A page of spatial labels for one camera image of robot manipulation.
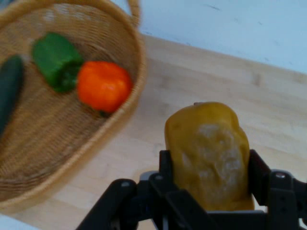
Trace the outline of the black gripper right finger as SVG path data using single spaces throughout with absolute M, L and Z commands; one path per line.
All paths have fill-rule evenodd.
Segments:
M 249 151 L 248 185 L 260 206 L 267 207 L 267 230 L 302 230 L 307 221 L 307 183 L 288 171 L 270 169 L 253 149 Z

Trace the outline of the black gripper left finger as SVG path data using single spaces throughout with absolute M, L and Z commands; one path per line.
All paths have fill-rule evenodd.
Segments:
M 147 180 L 113 181 L 79 224 L 79 230 L 135 230 L 151 219 L 159 230 L 214 230 L 216 223 L 185 189 L 173 182 L 168 150 Z

